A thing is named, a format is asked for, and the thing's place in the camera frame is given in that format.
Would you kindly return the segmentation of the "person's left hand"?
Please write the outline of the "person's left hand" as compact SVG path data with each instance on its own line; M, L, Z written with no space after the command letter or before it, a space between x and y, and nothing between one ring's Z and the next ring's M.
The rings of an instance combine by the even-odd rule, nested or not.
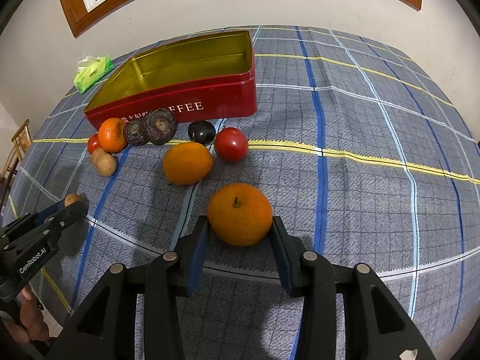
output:
M18 299L20 300L20 324L15 322L6 311L1 311L1 321L13 340L20 345L26 345L30 341L48 342L49 329L38 306L38 298L28 284L21 290Z

